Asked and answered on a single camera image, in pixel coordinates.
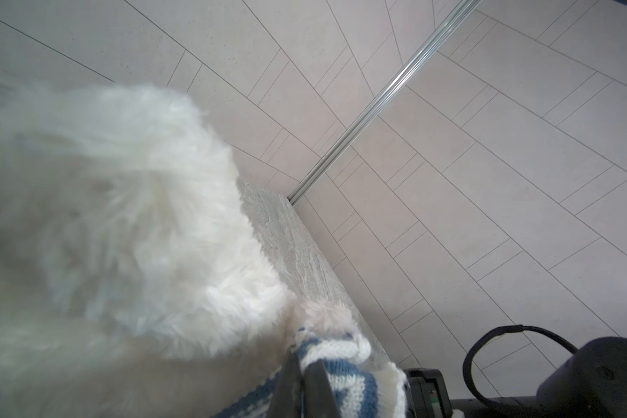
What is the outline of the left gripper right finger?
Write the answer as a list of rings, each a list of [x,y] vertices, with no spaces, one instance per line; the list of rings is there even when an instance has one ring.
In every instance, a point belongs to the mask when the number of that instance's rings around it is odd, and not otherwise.
[[[308,366],[302,388],[304,418],[341,418],[323,360]]]

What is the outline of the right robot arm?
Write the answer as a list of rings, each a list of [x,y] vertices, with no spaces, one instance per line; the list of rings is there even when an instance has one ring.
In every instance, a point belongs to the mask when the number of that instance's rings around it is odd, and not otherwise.
[[[627,417],[627,338],[591,341],[564,362],[534,397],[453,400],[462,417]]]

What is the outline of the white teddy bear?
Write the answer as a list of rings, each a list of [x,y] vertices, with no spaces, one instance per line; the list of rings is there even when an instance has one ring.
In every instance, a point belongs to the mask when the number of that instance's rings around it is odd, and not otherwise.
[[[0,90],[0,417],[208,417],[351,312],[295,295],[231,148],[151,85]]]

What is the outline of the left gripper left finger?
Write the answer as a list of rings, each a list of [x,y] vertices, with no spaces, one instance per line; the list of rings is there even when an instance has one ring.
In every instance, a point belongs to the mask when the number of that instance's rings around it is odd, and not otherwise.
[[[299,359],[290,350],[281,368],[266,418],[301,418],[302,374]]]

